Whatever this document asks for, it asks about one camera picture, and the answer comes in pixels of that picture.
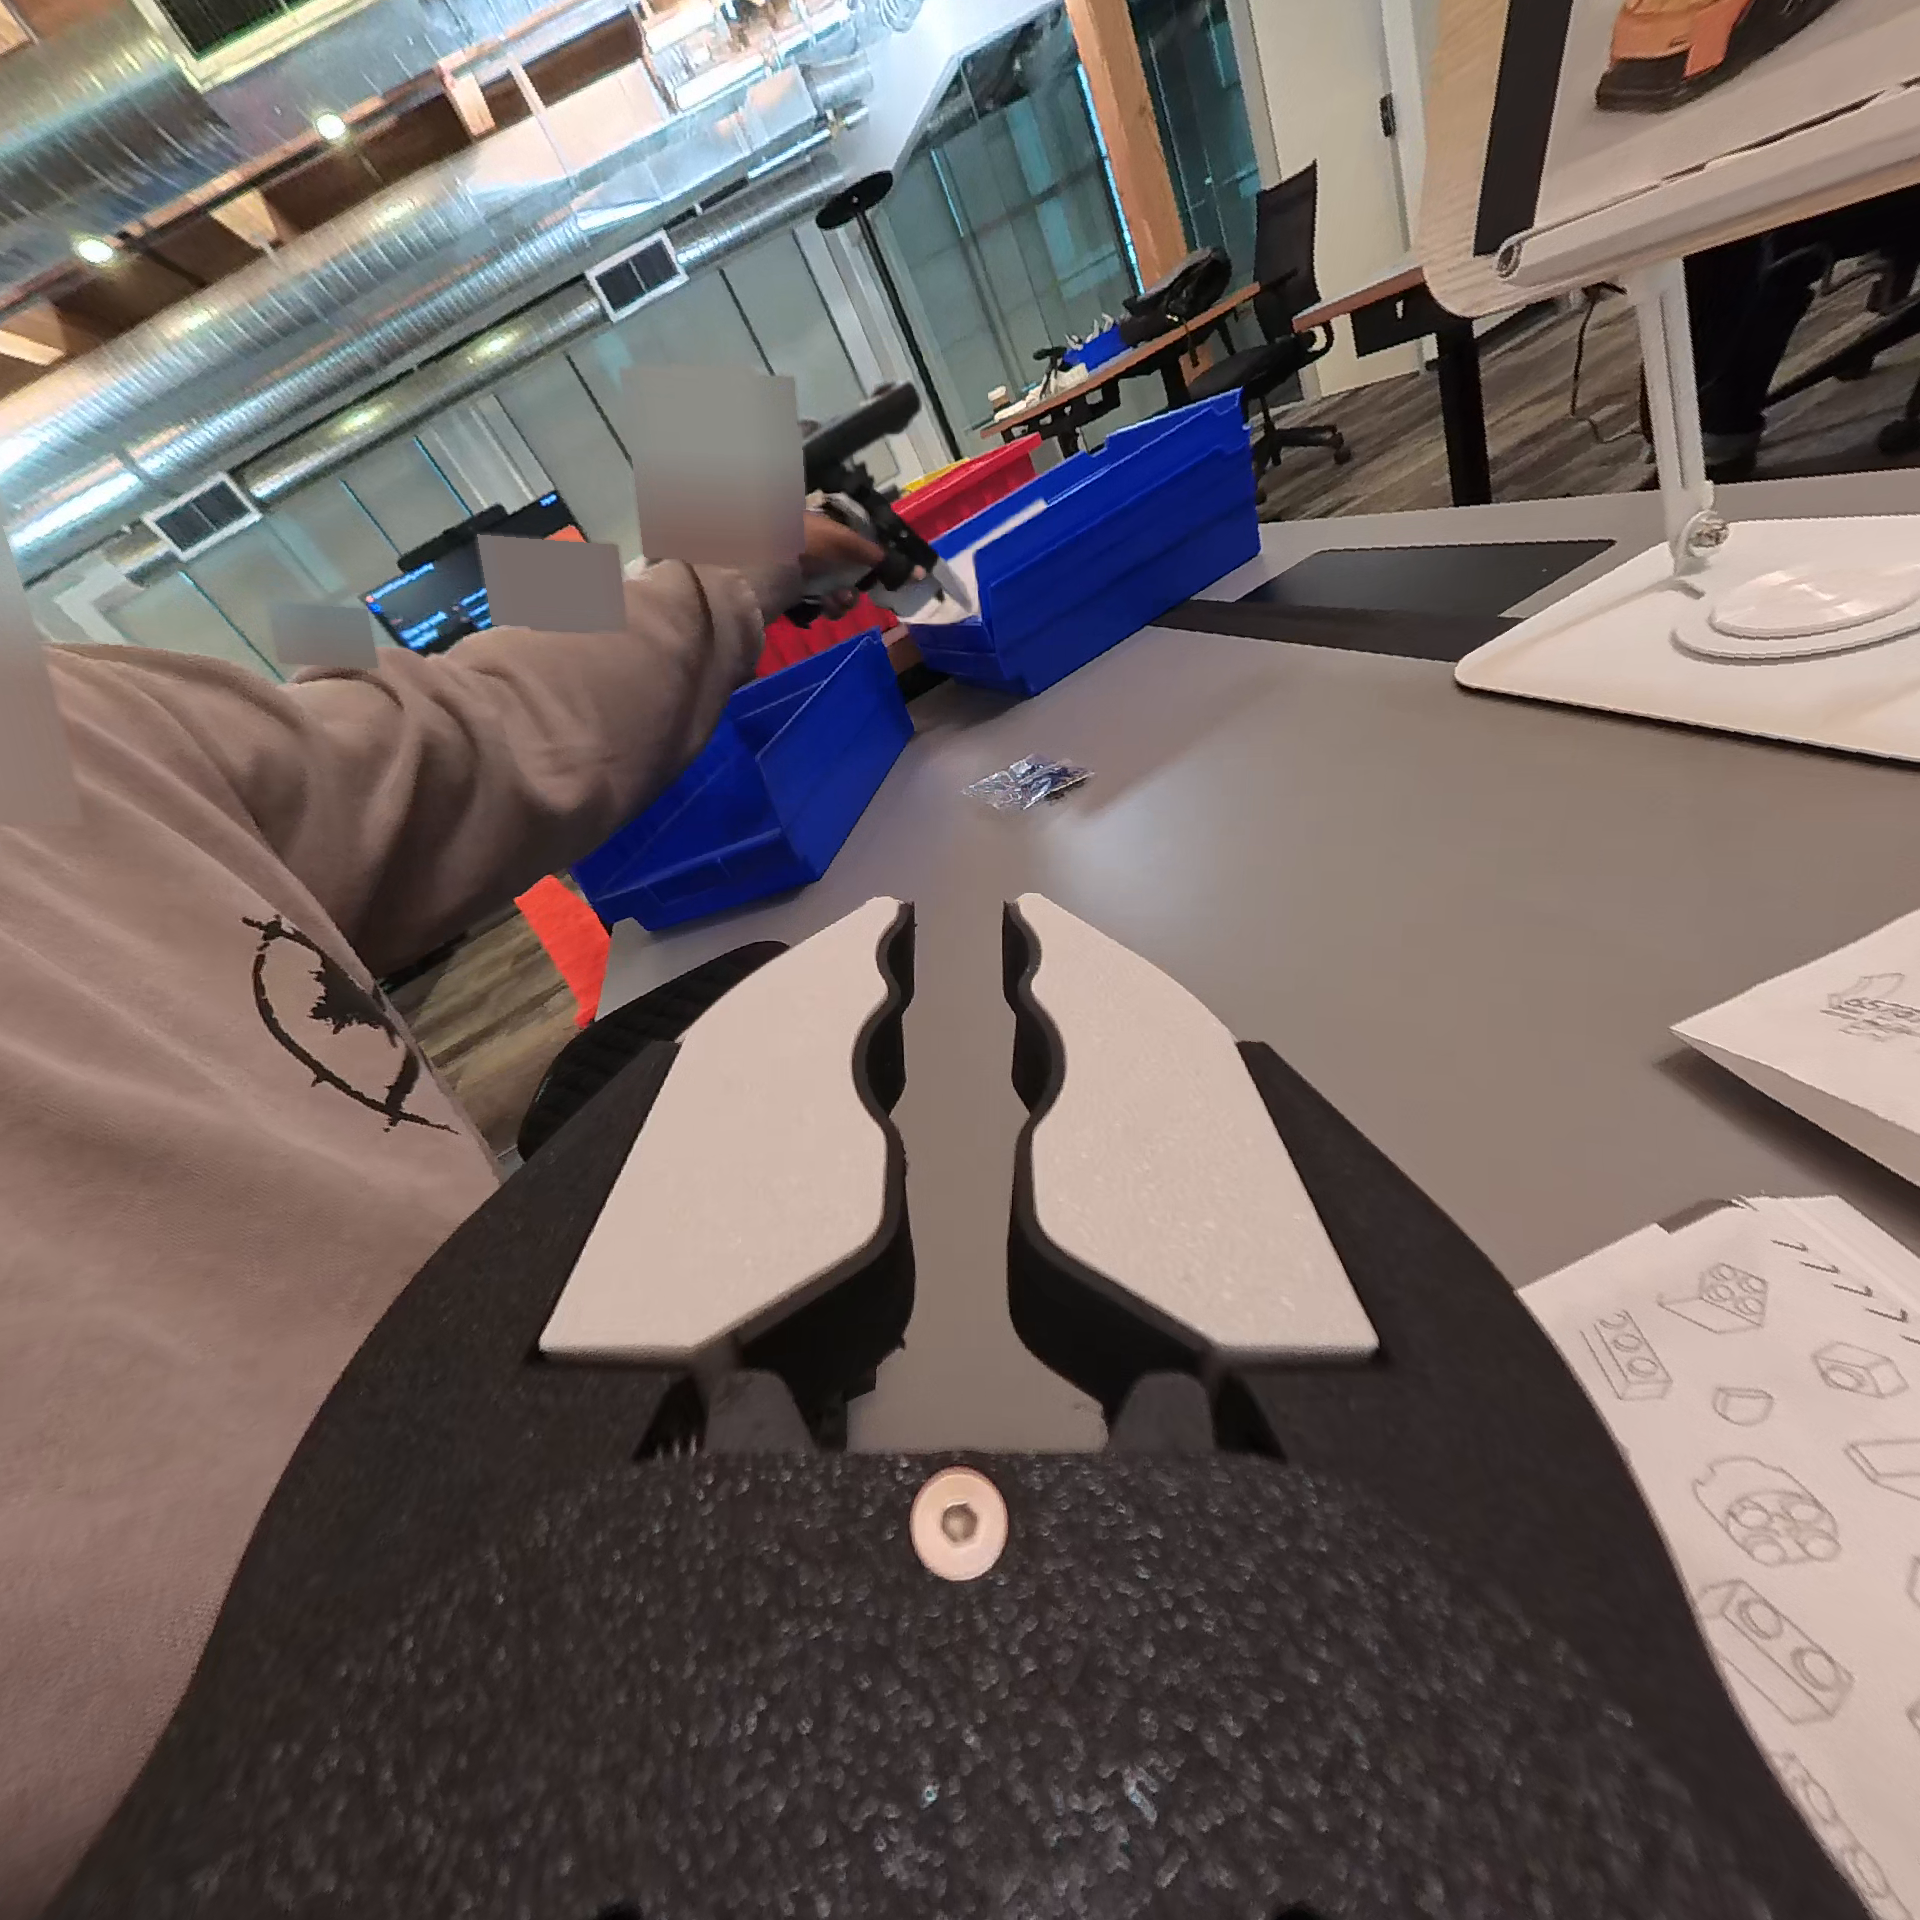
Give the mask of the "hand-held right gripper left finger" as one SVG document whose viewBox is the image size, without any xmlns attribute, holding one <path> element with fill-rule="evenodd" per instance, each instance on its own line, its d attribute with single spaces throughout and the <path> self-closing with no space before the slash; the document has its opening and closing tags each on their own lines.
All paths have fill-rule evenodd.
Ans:
<svg viewBox="0 0 1920 1920">
<path fill-rule="evenodd" d="M 904 1341 L 904 1008 L 917 912 L 876 896 L 726 986 L 668 1046 L 538 1359 L 690 1384 L 774 1377 L 807 1437 Z"/>
</svg>

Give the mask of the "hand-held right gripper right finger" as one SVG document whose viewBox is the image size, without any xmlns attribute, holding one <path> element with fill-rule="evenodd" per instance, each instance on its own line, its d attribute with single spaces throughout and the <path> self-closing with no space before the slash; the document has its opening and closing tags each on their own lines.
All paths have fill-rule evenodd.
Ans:
<svg viewBox="0 0 1920 1920">
<path fill-rule="evenodd" d="M 1160 1377 L 1208 1431 L 1247 1375 L 1376 1361 L 1376 1320 L 1222 1016 L 1047 896 L 1004 905 L 998 961 L 1024 1105 L 1008 1311 L 1109 1442 Z"/>
</svg>

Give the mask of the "white brick-print paper bag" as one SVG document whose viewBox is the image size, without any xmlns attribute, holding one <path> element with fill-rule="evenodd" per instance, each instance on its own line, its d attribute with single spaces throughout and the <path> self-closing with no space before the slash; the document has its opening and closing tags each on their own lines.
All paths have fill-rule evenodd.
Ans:
<svg viewBox="0 0 1920 1920">
<path fill-rule="evenodd" d="M 1047 501 L 1030 501 L 1020 512 L 1004 517 L 981 514 L 954 527 L 966 542 L 948 557 L 937 557 L 920 576 L 884 593 L 889 607 L 903 623 L 953 623 L 981 616 L 981 592 L 986 579 L 998 577 L 1010 557 L 1020 529 L 1049 512 Z"/>
<path fill-rule="evenodd" d="M 1752 1194 L 1520 1290 L 1869 1915 L 1918 1915 L 1914 1288 L 1914 1253 L 1836 1194 Z"/>
<path fill-rule="evenodd" d="M 1670 1032 L 1918 1184 L 1918 913 L 1767 978 Z"/>
</svg>

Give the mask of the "white book stand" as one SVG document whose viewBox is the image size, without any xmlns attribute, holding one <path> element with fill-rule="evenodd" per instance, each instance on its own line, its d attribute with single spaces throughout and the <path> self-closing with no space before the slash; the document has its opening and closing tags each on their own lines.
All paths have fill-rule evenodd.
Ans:
<svg viewBox="0 0 1920 1920">
<path fill-rule="evenodd" d="M 1622 286 L 1637 310 L 1663 529 L 1465 655 L 1456 683 L 1914 762 L 1914 509 L 1820 502 L 1798 518 L 1742 518 L 1717 501 L 1695 408 L 1685 263 L 1911 186 L 1918 162 L 1682 245 L 1637 246 L 1548 279 L 1502 274 L 1496 255 L 1471 251 L 1471 231 L 1505 7 L 1438 9 L 1414 255 L 1434 299 L 1465 319 L 1591 280 Z"/>
</svg>

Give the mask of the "toy car instruction booklet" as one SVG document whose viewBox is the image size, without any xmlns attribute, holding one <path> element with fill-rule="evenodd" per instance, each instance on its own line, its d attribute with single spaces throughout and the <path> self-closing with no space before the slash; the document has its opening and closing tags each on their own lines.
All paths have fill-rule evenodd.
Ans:
<svg viewBox="0 0 1920 1920">
<path fill-rule="evenodd" d="M 1471 251 L 1621 261 L 1914 163 L 1914 2 L 1517 2 Z"/>
</svg>

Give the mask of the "black desk mat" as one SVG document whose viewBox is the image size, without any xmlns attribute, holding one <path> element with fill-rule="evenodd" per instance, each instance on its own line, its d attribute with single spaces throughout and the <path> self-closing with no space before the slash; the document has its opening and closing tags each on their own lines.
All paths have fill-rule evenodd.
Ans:
<svg viewBox="0 0 1920 1920">
<path fill-rule="evenodd" d="M 1236 599 L 1191 599 L 1174 632 L 1454 664 L 1511 631 L 1511 607 L 1607 554 L 1602 538 L 1322 551 Z"/>
</svg>

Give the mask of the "person's left hand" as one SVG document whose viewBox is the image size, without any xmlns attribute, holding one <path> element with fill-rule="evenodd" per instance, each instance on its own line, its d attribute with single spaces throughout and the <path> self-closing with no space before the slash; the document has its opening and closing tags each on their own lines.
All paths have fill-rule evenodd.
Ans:
<svg viewBox="0 0 1920 1920">
<path fill-rule="evenodd" d="M 759 611 L 793 616 L 791 607 L 814 605 L 821 616 L 841 616 L 853 610 L 861 585 L 884 559 L 884 547 L 857 527 L 826 512 L 807 509 L 799 518 L 799 552 L 759 571 Z"/>
</svg>

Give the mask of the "black wrist rest pad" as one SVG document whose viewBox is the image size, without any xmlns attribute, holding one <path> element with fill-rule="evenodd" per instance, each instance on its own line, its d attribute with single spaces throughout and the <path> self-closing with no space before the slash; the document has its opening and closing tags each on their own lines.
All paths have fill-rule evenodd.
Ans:
<svg viewBox="0 0 1920 1920">
<path fill-rule="evenodd" d="M 653 1043 L 676 1043 L 742 978 L 784 952 L 782 942 L 742 944 L 592 1018 L 569 1039 L 518 1122 L 517 1153 L 529 1161 L 586 1103 Z"/>
</svg>

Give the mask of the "short blue storage bin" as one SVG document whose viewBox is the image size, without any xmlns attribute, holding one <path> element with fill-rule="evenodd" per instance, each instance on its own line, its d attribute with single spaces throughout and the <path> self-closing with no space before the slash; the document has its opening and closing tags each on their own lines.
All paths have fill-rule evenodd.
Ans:
<svg viewBox="0 0 1920 1920">
<path fill-rule="evenodd" d="M 823 878 L 913 728 L 877 631 L 735 690 L 688 767 L 570 865 L 606 926 L 706 920 Z"/>
</svg>

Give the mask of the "orange plastic object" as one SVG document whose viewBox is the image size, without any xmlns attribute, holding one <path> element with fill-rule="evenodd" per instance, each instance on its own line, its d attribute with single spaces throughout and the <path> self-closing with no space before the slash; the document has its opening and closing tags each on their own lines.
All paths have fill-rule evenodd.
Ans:
<svg viewBox="0 0 1920 1920">
<path fill-rule="evenodd" d="M 562 874 L 538 878 L 513 905 L 567 985 L 575 1026 L 586 1027 L 601 1009 L 609 958 L 607 926 Z"/>
</svg>

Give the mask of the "wooden top office table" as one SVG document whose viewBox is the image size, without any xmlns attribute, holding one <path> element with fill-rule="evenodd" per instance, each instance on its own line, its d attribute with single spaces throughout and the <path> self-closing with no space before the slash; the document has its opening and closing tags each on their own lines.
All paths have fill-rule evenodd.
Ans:
<svg viewBox="0 0 1920 1920">
<path fill-rule="evenodd" d="M 1441 306 L 1418 265 L 1404 265 L 1304 309 L 1296 330 L 1350 323 L 1354 353 L 1433 343 L 1438 406 L 1446 447 L 1446 480 L 1456 507 L 1490 505 L 1495 498 L 1481 390 L 1481 349 L 1473 323 Z"/>
<path fill-rule="evenodd" d="M 1254 280 L 1238 287 L 1154 341 L 1114 353 L 1073 384 L 996 414 L 978 426 L 978 437 L 998 443 L 1049 441 L 1063 456 L 1071 456 L 1084 447 L 1086 426 L 1119 408 L 1119 385 L 1132 377 L 1157 377 L 1167 408 L 1183 406 L 1191 384 L 1189 363 L 1200 366 L 1214 338 L 1230 349 L 1231 336 L 1224 328 L 1252 306 L 1258 291 Z"/>
</svg>

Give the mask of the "black floor lamp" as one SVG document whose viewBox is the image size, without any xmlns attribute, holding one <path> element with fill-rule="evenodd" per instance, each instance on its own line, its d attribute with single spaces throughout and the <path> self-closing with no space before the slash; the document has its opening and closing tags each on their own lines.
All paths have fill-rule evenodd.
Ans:
<svg viewBox="0 0 1920 1920">
<path fill-rule="evenodd" d="M 953 421 L 943 406 L 943 397 L 940 384 L 930 369 L 927 355 L 920 344 L 920 336 L 908 313 L 901 282 L 894 274 L 884 245 L 877 235 L 873 213 L 887 195 L 894 192 L 895 175 L 887 169 L 870 170 L 866 175 L 854 177 L 846 186 L 823 203 L 823 207 L 814 215 L 814 224 L 821 233 L 839 233 L 848 225 L 857 227 L 861 246 L 870 261 L 870 271 L 880 286 L 880 291 L 894 314 L 898 338 L 908 351 L 910 366 L 917 374 L 918 395 L 930 410 L 934 424 L 940 426 L 940 437 L 943 441 L 943 450 L 958 463 L 966 453 L 958 431 L 953 430 Z"/>
</svg>

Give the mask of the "black bag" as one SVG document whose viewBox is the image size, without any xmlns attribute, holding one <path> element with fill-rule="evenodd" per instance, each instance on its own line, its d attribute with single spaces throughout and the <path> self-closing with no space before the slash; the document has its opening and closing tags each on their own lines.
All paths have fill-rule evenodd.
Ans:
<svg viewBox="0 0 1920 1920">
<path fill-rule="evenodd" d="M 1124 351 L 1189 323 L 1216 304 L 1230 287 L 1231 258 L 1217 246 L 1185 253 L 1160 279 L 1122 301 L 1114 330 Z"/>
</svg>

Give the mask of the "black office chair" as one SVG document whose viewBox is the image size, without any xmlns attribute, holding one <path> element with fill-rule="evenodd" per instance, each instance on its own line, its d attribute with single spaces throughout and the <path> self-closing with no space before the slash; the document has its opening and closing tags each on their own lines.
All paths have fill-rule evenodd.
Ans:
<svg viewBox="0 0 1920 1920">
<path fill-rule="evenodd" d="M 1334 463 L 1350 458 L 1350 450 L 1334 424 L 1280 424 L 1273 415 L 1273 399 L 1280 390 L 1327 355 L 1334 343 L 1332 322 L 1296 328 L 1296 317 L 1321 301 L 1314 269 L 1314 221 L 1317 162 L 1306 162 L 1298 174 L 1257 193 L 1254 296 L 1249 310 L 1262 341 L 1236 349 L 1230 328 L 1221 326 L 1221 343 L 1226 344 L 1226 353 L 1189 387 L 1191 399 L 1214 399 L 1224 392 L 1238 397 L 1258 483 L 1289 447 L 1326 450 Z"/>
</svg>

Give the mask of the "person's beige sweatshirt torso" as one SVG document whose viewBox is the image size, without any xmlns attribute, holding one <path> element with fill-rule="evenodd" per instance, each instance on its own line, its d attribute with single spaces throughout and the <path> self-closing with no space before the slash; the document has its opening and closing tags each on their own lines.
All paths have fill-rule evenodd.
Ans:
<svg viewBox="0 0 1920 1920">
<path fill-rule="evenodd" d="M 5 822 L 5 1915 L 150 1754 L 297 1437 L 493 1161 L 255 815 L 282 690 L 53 650 Z"/>
</svg>

